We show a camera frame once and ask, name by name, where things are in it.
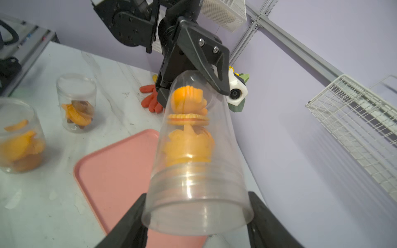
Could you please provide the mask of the clear plastic cookie jar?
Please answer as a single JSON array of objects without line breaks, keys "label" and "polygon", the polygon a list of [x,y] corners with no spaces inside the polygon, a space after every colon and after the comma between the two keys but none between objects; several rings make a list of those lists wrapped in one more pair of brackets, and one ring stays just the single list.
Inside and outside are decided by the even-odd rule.
[{"label": "clear plastic cookie jar", "polygon": [[[170,98],[183,86],[202,89],[215,146],[210,163],[165,165],[162,148],[177,129],[167,123]],[[173,82],[160,129],[142,223],[159,233],[179,236],[220,234],[248,224],[254,217],[226,96],[217,93],[197,71]]]}]

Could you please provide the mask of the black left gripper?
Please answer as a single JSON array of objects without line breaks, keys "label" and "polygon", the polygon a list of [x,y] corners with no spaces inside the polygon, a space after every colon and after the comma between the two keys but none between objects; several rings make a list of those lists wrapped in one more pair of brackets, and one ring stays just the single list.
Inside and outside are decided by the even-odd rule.
[{"label": "black left gripper", "polygon": [[197,25],[196,15],[168,15],[158,27],[163,62],[156,80],[157,101],[166,108],[171,84],[183,72],[197,70],[221,95],[230,94],[230,52],[212,33]]}]

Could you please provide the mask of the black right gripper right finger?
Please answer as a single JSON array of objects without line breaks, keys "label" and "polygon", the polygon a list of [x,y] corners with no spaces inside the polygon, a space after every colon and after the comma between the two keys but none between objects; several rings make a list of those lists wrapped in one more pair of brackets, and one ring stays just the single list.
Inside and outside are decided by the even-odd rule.
[{"label": "black right gripper right finger", "polygon": [[248,194],[254,211],[253,220],[247,224],[252,248],[303,248],[255,192]]}]

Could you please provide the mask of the orange cookies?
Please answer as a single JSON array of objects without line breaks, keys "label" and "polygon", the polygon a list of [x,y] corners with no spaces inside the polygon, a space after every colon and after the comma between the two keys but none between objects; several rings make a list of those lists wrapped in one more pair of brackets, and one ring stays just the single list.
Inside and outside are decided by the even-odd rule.
[{"label": "orange cookies", "polygon": [[203,90],[180,87],[172,93],[170,103],[173,113],[167,116],[167,123],[177,129],[170,132],[162,148],[165,165],[210,163],[215,141],[206,129],[210,119]]}]

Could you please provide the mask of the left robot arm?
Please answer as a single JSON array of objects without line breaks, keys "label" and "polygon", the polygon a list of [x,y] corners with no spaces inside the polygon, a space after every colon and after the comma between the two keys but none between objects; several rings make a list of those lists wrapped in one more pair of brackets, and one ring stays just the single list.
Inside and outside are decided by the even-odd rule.
[{"label": "left robot arm", "polygon": [[128,47],[147,53],[159,39],[163,62],[155,83],[157,100],[165,106],[175,79],[187,70],[198,71],[219,94],[231,93],[230,52],[218,36],[197,23],[202,1],[92,1],[96,14],[111,34]]}]

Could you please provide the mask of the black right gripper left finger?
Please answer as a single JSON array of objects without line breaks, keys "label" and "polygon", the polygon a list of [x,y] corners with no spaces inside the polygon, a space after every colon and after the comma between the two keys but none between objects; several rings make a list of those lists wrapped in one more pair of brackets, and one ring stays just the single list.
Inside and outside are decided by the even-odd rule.
[{"label": "black right gripper left finger", "polygon": [[142,224],[146,193],[142,194],[95,248],[145,248],[147,227]]}]

